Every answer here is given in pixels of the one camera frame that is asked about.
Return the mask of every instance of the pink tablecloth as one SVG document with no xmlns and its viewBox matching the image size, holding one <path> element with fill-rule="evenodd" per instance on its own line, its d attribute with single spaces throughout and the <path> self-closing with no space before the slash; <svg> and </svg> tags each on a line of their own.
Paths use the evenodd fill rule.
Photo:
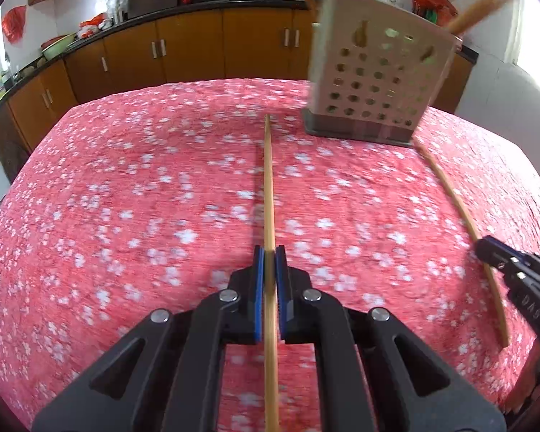
<svg viewBox="0 0 540 432">
<path fill-rule="evenodd" d="M 305 134 L 304 82 L 223 80 L 116 94 L 68 112 L 0 209 L 0 393 L 36 412 L 155 307 L 196 306 L 262 239 L 264 114 L 276 240 L 349 307 L 384 305 L 490 400 L 533 334 L 490 289 L 458 213 L 415 150 Z M 428 109 L 418 138 L 480 231 L 540 252 L 540 178 L 518 147 Z M 281 345 L 284 430 L 319 429 L 310 346 Z M 220 423 L 256 430 L 262 347 L 228 350 Z"/>
</svg>

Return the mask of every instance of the red plastic bag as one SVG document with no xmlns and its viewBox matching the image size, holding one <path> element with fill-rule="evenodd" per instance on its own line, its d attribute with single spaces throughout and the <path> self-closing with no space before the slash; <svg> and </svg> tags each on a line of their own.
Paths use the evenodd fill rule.
<svg viewBox="0 0 540 432">
<path fill-rule="evenodd" d="M 80 29 L 85 26 L 98 26 L 104 19 L 108 19 L 107 13 L 100 13 L 99 15 L 93 17 L 89 21 L 83 21 L 80 23 Z"/>
<path fill-rule="evenodd" d="M 10 9 L 2 19 L 2 33 L 13 44 L 22 38 L 26 24 L 26 5 Z"/>
<path fill-rule="evenodd" d="M 453 17 L 458 15 L 458 11 L 448 0 L 412 0 L 412 6 L 414 7 L 415 14 L 418 14 L 417 9 L 421 9 L 424 12 L 429 9 L 436 11 L 438 15 L 438 26 L 447 25 Z"/>
</svg>

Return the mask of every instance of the metal screw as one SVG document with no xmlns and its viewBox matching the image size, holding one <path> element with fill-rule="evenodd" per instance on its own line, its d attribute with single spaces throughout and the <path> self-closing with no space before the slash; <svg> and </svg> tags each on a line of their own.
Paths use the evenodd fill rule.
<svg viewBox="0 0 540 432">
<path fill-rule="evenodd" d="M 322 298 L 322 293 L 317 289 L 306 289 L 302 295 L 308 302 L 318 302 Z"/>
<path fill-rule="evenodd" d="M 164 323 L 165 321 L 168 321 L 169 318 L 170 313 L 168 313 L 168 310 L 164 309 L 154 310 L 150 315 L 150 320 L 154 323 Z"/>
<path fill-rule="evenodd" d="M 238 298 L 238 293 L 233 289 L 220 291 L 218 296 L 222 302 L 234 302 Z"/>
<path fill-rule="evenodd" d="M 372 318 L 376 321 L 388 321 L 390 320 L 390 312 L 381 307 L 377 307 L 372 310 Z"/>
</svg>

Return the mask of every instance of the perforated metal holder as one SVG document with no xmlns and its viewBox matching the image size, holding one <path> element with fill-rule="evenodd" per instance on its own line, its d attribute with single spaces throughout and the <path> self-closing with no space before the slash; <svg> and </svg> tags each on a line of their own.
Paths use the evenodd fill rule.
<svg viewBox="0 0 540 432">
<path fill-rule="evenodd" d="M 460 39 L 378 0 L 322 0 L 319 21 L 306 131 L 410 145 Z"/>
</svg>

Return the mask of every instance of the green bowl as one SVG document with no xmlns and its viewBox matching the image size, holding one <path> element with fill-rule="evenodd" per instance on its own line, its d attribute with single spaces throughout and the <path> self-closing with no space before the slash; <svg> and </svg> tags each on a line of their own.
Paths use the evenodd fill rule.
<svg viewBox="0 0 540 432">
<path fill-rule="evenodd" d="M 49 45 L 44 50 L 42 50 L 42 54 L 44 55 L 44 58 L 47 60 L 52 60 L 54 57 L 61 54 L 63 51 L 66 50 L 66 47 L 68 47 L 72 42 L 74 42 L 74 37 L 76 34 L 68 34 L 66 37 L 63 37 L 62 39 L 57 40 L 52 45 Z"/>
</svg>

